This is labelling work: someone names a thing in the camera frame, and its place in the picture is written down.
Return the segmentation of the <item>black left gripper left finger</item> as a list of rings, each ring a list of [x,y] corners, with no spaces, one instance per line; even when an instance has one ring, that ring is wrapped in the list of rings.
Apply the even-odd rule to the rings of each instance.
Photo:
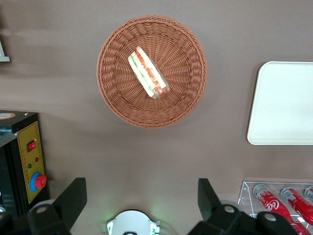
[[[69,235],[87,204],[85,178],[75,178],[53,203],[41,202],[27,214],[13,218],[0,214],[2,235]]]

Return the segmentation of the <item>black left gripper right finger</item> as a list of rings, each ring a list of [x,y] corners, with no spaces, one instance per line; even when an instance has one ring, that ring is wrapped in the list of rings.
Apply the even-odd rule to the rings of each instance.
[[[198,207],[203,221],[190,235],[296,235],[283,216],[262,211],[252,218],[231,204],[222,204],[206,178],[198,180]]]

